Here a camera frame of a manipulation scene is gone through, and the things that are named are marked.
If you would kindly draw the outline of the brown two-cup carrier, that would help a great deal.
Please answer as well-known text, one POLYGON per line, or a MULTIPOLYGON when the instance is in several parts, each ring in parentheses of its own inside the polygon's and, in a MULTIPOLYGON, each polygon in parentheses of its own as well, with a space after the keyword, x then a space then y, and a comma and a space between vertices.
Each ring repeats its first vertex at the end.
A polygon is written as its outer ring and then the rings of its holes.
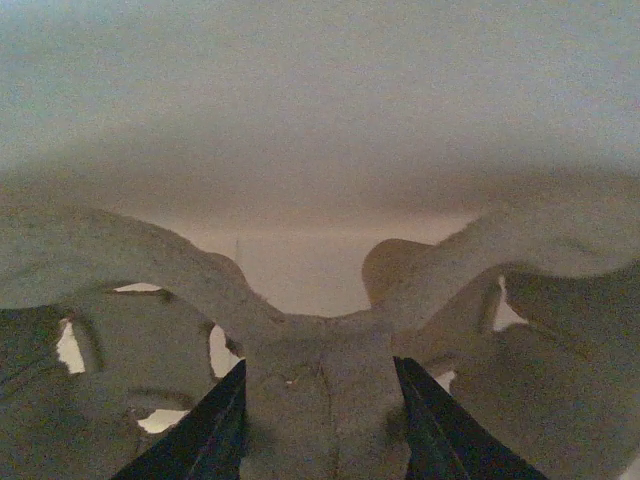
POLYGON ((392 356, 454 371, 453 393, 554 479, 609 479, 639 448, 639 203, 571 199, 489 213, 411 256, 375 251, 371 308, 285 314, 227 258, 158 226, 54 207, 1 211, 1 304, 72 307, 89 418, 192 406, 213 383, 206 326, 248 363, 255 479, 374 479, 407 455, 392 356))

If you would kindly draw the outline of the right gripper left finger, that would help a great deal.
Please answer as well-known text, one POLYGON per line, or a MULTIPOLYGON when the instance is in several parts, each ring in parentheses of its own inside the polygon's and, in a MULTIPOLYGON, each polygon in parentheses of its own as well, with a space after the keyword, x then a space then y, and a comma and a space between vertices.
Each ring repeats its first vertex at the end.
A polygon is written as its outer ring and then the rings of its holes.
POLYGON ((238 479, 246 453, 246 362, 116 479, 238 479))

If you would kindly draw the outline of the brown paper bag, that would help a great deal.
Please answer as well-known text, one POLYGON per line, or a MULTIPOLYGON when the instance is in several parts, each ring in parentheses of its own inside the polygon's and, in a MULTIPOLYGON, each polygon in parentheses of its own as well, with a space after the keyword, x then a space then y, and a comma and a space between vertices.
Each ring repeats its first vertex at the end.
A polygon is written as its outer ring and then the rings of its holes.
POLYGON ((1 198, 421 239, 639 176, 635 1, 5 1, 1 198))

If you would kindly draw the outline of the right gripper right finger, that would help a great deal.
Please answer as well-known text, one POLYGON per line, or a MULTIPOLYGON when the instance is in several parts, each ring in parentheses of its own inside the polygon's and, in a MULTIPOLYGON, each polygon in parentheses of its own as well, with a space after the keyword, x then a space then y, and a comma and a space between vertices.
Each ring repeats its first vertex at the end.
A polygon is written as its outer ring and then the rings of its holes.
POLYGON ((543 479, 485 430, 423 367, 394 359, 411 450, 408 479, 543 479))

